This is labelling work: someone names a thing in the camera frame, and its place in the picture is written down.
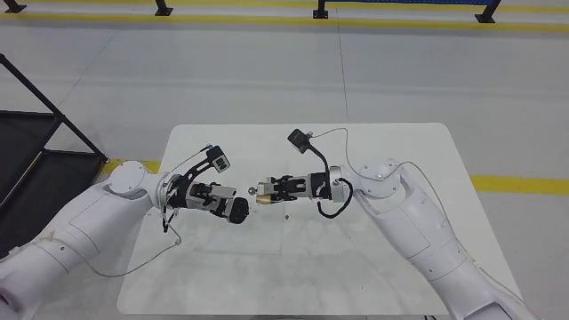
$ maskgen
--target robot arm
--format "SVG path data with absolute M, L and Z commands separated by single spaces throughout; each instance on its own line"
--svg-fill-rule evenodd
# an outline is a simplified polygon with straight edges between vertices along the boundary
M 289 136 L 301 153 L 315 150 L 309 139 L 309 134 L 298 129 Z M 324 172 L 267 179 L 250 188 L 250 194 L 256 194 L 261 204 L 297 197 L 344 203 L 334 215 L 318 207 L 329 218 L 337 216 L 354 197 L 389 243 L 429 281 L 452 320 L 539 319 L 521 300 L 489 281 L 461 247 L 449 220 L 398 161 L 371 161 L 354 172 L 345 166 L 328 168 L 322 154 L 318 155 L 324 161 Z M 392 196 L 401 187 L 405 200 L 386 211 L 376 210 L 368 200 Z
M 229 168 L 219 147 L 206 149 L 206 159 L 184 175 L 153 174 L 138 162 L 126 162 L 66 204 L 35 240 L 0 260 L 0 318 L 31 319 L 53 282 L 125 235 L 152 207 L 163 212 L 164 232 L 172 220 L 165 218 L 168 209 L 198 209 L 243 222 L 248 203 L 235 197 L 234 188 L 195 181 L 211 167 Z

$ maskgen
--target black cable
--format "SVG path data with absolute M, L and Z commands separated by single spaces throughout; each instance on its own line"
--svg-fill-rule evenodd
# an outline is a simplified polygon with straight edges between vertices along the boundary
M 330 168 L 328 167 L 328 161 L 326 161 L 326 157 L 324 157 L 324 155 L 320 151 L 318 151 L 318 149 L 315 148 L 314 146 L 308 145 L 308 149 L 312 151 L 316 156 L 318 156 L 318 158 L 320 158 L 322 162 L 324 162 L 324 170 L 326 176 L 324 184 L 326 190 L 328 191 L 328 196 L 326 197 L 332 200 L 332 188 L 330 187 Z
M 348 196 L 348 199 L 346 199 L 346 202 L 344 203 L 344 205 L 342 205 L 341 208 L 332 215 L 325 213 L 322 210 L 322 204 L 320 202 L 317 202 L 318 212 L 320 212 L 320 215 L 324 216 L 327 219 L 333 219 L 336 216 L 340 215 L 344 210 L 346 210 L 349 203 L 352 201 L 352 196 L 354 195 L 354 187 L 352 187 L 352 183 L 348 182 L 347 180 L 345 180 L 343 178 L 338 178 L 338 181 L 343 181 L 344 183 L 346 183 L 346 185 L 349 188 L 349 196 Z

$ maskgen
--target small object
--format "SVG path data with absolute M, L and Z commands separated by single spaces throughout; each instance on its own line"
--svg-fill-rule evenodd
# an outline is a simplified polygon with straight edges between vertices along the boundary
M 304 154 L 306 150 L 309 149 L 309 136 L 299 129 L 294 129 L 294 131 L 288 136 L 288 140 L 302 154 Z
M 229 160 L 225 157 L 219 146 L 209 148 L 205 154 L 207 155 L 208 161 L 213 164 L 213 167 L 215 167 L 217 173 L 224 172 L 231 166 Z

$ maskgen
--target gray floor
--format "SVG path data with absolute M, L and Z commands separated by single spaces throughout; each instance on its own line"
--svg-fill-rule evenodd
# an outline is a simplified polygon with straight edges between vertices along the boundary
M 2 53 L 114 158 L 160 159 L 177 124 L 441 122 L 471 174 L 569 178 L 569 36 L 0 25 Z M 2 71 L 0 108 L 41 105 Z M 84 149 L 65 130 L 51 146 Z M 567 197 L 480 199 L 526 301 L 544 318 L 566 318 Z M 95 264 L 125 270 L 136 235 Z M 78 268 L 36 319 L 148 318 L 118 312 L 121 282 Z

